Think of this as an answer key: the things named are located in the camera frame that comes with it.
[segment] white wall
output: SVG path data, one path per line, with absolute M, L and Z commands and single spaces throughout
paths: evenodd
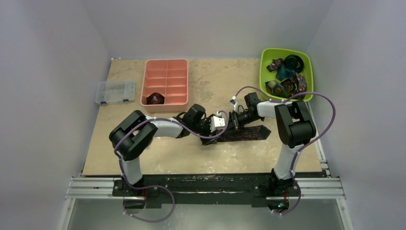
M 55 229 L 109 57 L 81 0 L 1 0 L 0 31 L 1 229 Z
M 405 229 L 405 11 L 401 0 L 335 0 L 307 49 L 316 90 L 337 106 L 322 142 L 359 230 Z M 325 127 L 328 104 L 312 106 Z
M 305 51 L 332 0 L 85 0 L 109 54 L 259 57 Z

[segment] wooden tabletop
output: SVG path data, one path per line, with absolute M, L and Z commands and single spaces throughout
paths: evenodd
M 135 79 L 135 101 L 100 106 L 83 175 L 118 175 L 120 168 L 109 141 L 110 132 L 140 105 L 141 87 L 146 60 L 112 61 L 108 80 Z M 259 59 L 190 59 L 189 106 L 200 104 L 207 114 L 218 110 L 231 111 L 229 101 L 243 86 L 258 87 Z M 253 92 L 246 89 L 239 95 Z M 178 113 L 153 113 L 156 117 L 172 117 Z M 200 139 L 189 135 L 182 139 L 155 138 L 141 154 L 143 174 L 167 173 L 265 173 L 275 166 L 281 150 L 275 119 L 256 121 L 272 132 L 266 140 L 240 141 L 202 146 Z M 320 172 L 315 145 L 306 148 L 297 164 L 298 172 Z

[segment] pink bin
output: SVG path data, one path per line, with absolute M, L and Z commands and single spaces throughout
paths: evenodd
M 145 64 L 141 105 L 149 113 L 181 112 L 188 108 L 188 61 L 186 59 L 156 59 Z M 147 104 L 147 97 L 158 92 L 164 104 Z

